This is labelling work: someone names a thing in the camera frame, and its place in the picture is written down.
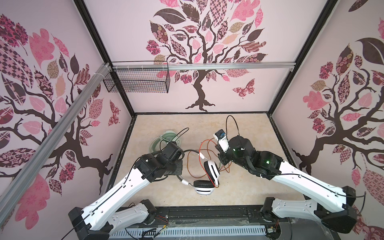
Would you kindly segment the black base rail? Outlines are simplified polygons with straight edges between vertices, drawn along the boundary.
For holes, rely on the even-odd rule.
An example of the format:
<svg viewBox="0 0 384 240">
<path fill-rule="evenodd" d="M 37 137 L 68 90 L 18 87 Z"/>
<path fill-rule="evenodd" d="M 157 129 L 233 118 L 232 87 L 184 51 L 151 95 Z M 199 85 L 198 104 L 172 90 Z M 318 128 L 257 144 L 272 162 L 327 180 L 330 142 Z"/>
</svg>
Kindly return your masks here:
<svg viewBox="0 0 384 240">
<path fill-rule="evenodd" d="M 236 237 L 198 237 L 195 239 L 158 240 L 338 240 L 339 234 L 321 224 L 296 218 L 284 218 L 266 221 L 261 216 L 260 205 L 248 206 L 195 206 L 195 207 L 155 207 L 156 217 L 153 223 L 135 224 L 127 228 L 168 227 L 222 227 L 222 226 L 264 226 L 265 236 Z"/>
</svg>

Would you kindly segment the aluminium rail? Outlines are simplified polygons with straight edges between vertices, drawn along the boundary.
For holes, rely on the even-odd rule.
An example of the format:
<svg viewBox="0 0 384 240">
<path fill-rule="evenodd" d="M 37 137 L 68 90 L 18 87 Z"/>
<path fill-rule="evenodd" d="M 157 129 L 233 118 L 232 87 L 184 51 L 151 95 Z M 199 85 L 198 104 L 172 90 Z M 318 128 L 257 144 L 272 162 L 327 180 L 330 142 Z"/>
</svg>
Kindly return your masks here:
<svg viewBox="0 0 384 240">
<path fill-rule="evenodd" d="M 59 120 L 53 131 L 47 136 L 43 143 L 38 147 L 32 158 L 21 169 L 20 173 L 14 178 L 8 188 L 1 196 L 1 224 L 5 222 L 12 210 L 17 205 L 20 198 L 31 185 L 36 175 L 39 173 L 44 163 L 48 160 L 58 143 L 61 141 L 70 125 L 79 115 L 82 107 L 91 97 L 97 86 L 104 77 L 110 72 L 110 63 L 103 63 L 94 73 L 90 83 L 84 88 L 82 93 L 75 99 L 64 116 Z"/>
<path fill-rule="evenodd" d="M 160 64 L 160 65 L 117 65 L 114 70 L 237 70 L 237 69 L 294 69 L 294 62 L 260 62 L 260 63 L 225 63 L 225 64 Z"/>
</svg>

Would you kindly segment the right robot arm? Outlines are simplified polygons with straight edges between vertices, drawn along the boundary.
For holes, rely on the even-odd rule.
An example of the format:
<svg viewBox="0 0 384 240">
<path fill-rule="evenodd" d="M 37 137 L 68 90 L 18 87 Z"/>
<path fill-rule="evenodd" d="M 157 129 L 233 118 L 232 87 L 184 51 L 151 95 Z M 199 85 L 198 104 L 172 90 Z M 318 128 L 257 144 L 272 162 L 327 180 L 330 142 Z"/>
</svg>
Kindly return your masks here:
<svg viewBox="0 0 384 240">
<path fill-rule="evenodd" d="M 342 234 L 350 233 L 357 224 L 358 213 L 353 207 L 357 198 L 355 189 L 320 181 L 271 152 L 257 151 L 248 139 L 241 136 L 229 140 L 225 132 L 218 131 L 214 138 L 223 165 L 232 162 L 254 176 L 283 184 L 307 197 L 304 201 L 266 198 L 261 208 L 261 216 L 266 221 L 306 219 L 320 222 Z"/>
</svg>

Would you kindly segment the aluminium rail back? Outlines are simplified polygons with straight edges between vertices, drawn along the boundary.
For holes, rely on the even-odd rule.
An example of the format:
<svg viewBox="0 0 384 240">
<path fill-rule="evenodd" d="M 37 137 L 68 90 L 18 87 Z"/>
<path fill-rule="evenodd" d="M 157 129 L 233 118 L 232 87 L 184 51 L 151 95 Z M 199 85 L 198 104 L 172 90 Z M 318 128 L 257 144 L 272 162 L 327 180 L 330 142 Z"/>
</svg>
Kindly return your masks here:
<svg viewBox="0 0 384 240">
<path fill-rule="evenodd" d="M 294 62 L 260 62 L 260 63 L 225 63 L 225 64 L 160 64 L 160 65 L 117 65 L 114 70 L 237 70 L 237 69 L 294 69 Z"/>
</svg>

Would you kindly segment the mint green white headphones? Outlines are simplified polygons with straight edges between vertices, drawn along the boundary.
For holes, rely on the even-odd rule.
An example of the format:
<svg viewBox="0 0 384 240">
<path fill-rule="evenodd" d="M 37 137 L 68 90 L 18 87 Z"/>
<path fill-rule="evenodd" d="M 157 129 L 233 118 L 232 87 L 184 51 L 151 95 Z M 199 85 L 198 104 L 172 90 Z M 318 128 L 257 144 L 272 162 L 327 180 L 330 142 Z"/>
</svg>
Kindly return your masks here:
<svg viewBox="0 0 384 240">
<path fill-rule="evenodd" d="M 181 133 L 176 133 L 172 130 L 165 131 L 162 135 L 154 138 L 149 145 L 149 152 L 154 153 L 162 150 L 169 142 L 175 142 L 178 147 L 181 147 Z"/>
</svg>

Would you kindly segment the aluminium rail left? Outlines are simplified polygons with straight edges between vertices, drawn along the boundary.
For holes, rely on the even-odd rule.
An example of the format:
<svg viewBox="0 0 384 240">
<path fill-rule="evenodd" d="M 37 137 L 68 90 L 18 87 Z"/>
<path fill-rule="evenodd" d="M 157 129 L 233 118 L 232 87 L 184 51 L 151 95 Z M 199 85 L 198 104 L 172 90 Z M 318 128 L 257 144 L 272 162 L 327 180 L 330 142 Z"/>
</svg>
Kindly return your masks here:
<svg viewBox="0 0 384 240">
<path fill-rule="evenodd" d="M 1 196 L 1 224 L 5 222 L 12 210 L 17 205 L 20 198 L 31 185 L 36 175 L 39 173 L 44 163 L 48 160 L 58 143 L 61 141 L 70 125 L 79 115 L 82 107 L 91 97 L 97 86 L 104 77 L 110 72 L 110 63 L 103 63 L 94 73 L 90 83 L 84 88 L 82 93 L 75 99 L 64 116 L 59 120 L 53 131 L 47 136 L 43 143 L 38 147 L 32 158 L 21 169 L 20 173 L 14 178 L 8 188 Z"/>
</svg>

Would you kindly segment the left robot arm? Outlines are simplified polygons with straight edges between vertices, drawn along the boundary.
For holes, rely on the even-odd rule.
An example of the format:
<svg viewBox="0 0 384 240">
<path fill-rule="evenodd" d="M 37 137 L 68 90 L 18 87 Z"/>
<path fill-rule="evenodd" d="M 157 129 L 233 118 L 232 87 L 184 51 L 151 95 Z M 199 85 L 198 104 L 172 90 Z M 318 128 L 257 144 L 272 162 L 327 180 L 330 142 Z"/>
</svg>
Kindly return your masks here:
<svg viewBox="0 0 384 240">
<path fill-rule="evenodd" d="M 182 150 L 157 151 L 140 156 L 129 173 L 102 197 L 82 208 L 75 207 L 69 218 L 79 240 L 107 240 L 115 232 L 135 224 L 153 223 L 157 209 L 149 200 L 121 210 L 138 191 L 162 176 L 173 175 L 178 161 L 184 158 Z"/>
</svg>

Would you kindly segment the black white headphones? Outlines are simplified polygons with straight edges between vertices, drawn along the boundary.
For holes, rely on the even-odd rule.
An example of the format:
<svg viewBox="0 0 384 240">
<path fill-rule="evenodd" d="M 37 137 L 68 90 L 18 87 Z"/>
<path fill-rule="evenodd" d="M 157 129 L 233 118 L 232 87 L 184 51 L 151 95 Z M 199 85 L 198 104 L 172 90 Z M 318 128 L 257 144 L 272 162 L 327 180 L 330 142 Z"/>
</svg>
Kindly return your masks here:
<svg viewBox="0 0 384 240">
<path fill-rule="evenodd" d="M 198 150 L 185 150 L 184 153 L 196 153 L 199 155 L 199 162 L 205 172 L 201 178 L 196 178 L 193 183 L 188 182 L 182 176 L 176 175 L 178 180 L 185 186 L 192 187 L 198 195 L 208 196 L 220 186 L 220 168 L 218 165 L 207 159 L 201 151 Z"/>
</svg>

